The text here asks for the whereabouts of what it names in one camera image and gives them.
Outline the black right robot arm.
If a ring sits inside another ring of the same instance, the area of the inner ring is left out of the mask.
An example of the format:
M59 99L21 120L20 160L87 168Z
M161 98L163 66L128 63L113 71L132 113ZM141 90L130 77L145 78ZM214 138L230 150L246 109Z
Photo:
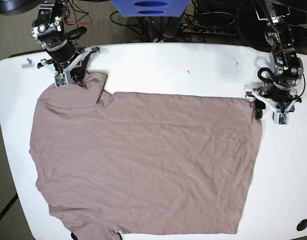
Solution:
M78 40L87 28L79 26L65 32L68 0L0 0L0 15L15 16L39 6L33 21L31 34L50 59L41 59L37 68L48 68L54 76L55 86L62 87L83 81L90 55L100 51L99 47L78 49L73 41Z

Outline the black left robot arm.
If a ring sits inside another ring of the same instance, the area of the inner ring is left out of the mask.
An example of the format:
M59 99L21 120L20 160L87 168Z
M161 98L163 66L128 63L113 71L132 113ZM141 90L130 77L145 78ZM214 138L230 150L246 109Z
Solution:
M302 102L305 90L299 85L307 86L302 60L297 56L294 46L295 35L287 23L290 14L288 6L269 0L253 0L257 19L265 21L264 39L266 47L256 46L244 36L243 8L249 3L243 0L236 9L236 29L241 40L249 47L260 52L268 52L273 59L274 69L261 67L257 71L259 82L246 85L246 96L254 99L254 116L260 120L263 110L270 108L272 119L277 125L287 125L290 113L295 111L295 104Z

